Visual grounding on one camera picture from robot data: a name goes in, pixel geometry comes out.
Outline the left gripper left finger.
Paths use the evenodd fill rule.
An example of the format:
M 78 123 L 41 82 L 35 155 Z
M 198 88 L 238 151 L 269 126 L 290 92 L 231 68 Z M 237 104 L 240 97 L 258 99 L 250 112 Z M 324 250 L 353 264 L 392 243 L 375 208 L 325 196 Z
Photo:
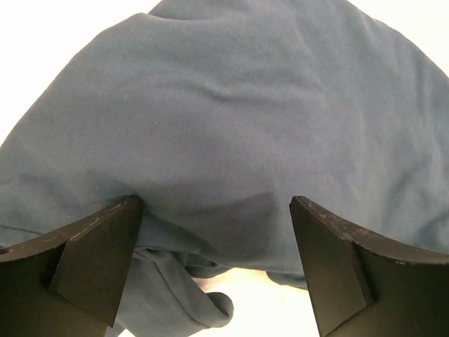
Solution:
M 104 336 L 114 325 L 142 221 L 126 197 L 1 249 L 2 336 Z

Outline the blue-grey t shirt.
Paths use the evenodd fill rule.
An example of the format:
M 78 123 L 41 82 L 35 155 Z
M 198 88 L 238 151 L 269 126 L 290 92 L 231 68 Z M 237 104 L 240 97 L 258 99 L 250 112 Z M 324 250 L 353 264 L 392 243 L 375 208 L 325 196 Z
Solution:
M 305 287 L 289 203 L 448 251 L 448 77 L 348 1 L 162 1 L 77 53 L 1 146 L 1 245 L 145 205 L 117 323 L 226 325 L 196 279 Z

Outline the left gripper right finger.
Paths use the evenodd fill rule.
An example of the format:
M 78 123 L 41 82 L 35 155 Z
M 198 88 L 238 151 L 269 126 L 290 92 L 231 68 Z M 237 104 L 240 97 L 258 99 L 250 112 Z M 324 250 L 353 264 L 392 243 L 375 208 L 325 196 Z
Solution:
M 447 336 L 448 256 L 400 243 L 306 197 L 290 214 L 321 336 Z

